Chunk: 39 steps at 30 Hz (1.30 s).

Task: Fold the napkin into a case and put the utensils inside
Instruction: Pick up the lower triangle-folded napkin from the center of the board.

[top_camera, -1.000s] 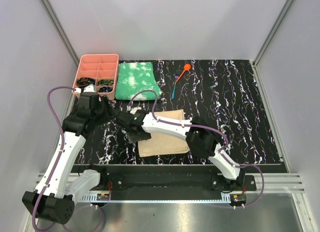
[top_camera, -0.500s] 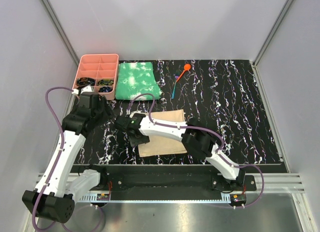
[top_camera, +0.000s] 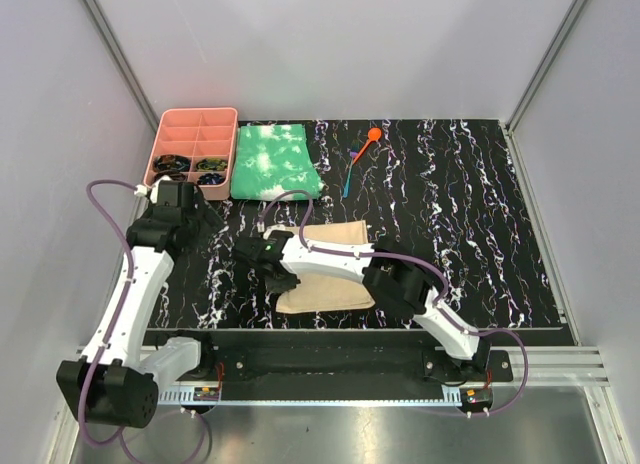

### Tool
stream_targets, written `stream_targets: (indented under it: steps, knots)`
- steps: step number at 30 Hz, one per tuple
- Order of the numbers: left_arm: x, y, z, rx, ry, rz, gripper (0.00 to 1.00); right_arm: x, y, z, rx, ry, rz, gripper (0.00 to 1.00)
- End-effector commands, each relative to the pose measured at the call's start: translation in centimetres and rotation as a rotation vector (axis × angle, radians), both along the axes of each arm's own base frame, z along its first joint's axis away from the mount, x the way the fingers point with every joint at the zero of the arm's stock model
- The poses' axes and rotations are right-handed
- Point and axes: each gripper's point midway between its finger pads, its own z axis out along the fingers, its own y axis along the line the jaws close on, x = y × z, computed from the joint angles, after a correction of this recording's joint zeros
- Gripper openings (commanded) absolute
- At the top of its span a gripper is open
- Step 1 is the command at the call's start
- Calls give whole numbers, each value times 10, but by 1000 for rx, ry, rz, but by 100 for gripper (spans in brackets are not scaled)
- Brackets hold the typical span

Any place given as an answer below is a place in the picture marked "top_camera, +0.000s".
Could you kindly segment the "beige cloth napkin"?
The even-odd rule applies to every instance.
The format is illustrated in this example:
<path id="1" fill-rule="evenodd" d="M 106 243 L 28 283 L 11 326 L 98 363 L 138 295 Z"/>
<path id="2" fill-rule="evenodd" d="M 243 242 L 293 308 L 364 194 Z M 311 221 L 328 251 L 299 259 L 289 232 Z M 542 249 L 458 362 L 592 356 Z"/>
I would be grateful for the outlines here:
<path id="1" fill-rule="evenodd" d="M 364 220 L 346 223 L 305 225 L 306 240 L 336 244 L 367 244 L 367 225 Z M 365 310 L 374 300 L 359 283 L 318 274 L 303 274 L 295 289 L 281 294 L 276 311 L 283 314 Z"/>

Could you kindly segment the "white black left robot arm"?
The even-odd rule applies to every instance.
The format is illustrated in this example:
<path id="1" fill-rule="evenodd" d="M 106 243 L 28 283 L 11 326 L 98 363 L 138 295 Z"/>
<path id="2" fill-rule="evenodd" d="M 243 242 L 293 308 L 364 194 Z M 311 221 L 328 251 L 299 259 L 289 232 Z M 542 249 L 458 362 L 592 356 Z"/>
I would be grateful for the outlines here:
<path id="1" fill-rule="evenodd" d="M 124 256 L 119 278 L 98 328 L 79 358 L 61 362 L 56 382 L 81 426 L 144 428 L 160 395 L 180 377 L 208 378 L 216 356 L 189 337 L 173 337 L 142 356 L 156 300 L 177 259 L 204 231 L 224 222 L 192 182 L 162 178 L 133 192 L 148 201 L 126 230 L 117 230 Z"/>

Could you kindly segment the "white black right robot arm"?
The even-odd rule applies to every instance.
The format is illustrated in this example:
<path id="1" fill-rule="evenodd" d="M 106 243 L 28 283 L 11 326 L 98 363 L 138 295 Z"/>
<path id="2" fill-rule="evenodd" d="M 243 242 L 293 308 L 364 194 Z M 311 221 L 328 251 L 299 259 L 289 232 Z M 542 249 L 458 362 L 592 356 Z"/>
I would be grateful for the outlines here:
<path id="1" fill-rule="evenodd" d="M 476 380 L 490 367 L 490 343 L 444 302 L 448 284 L 443 274 L 405 254 L 393 239 L 347 245 L 272 230 L 238 238 L 232 256 L 274 294 L 289 293 L 310 276 L 360 285 L 386 315 L 410 319 L 434 337 L 463 379 Z"/>

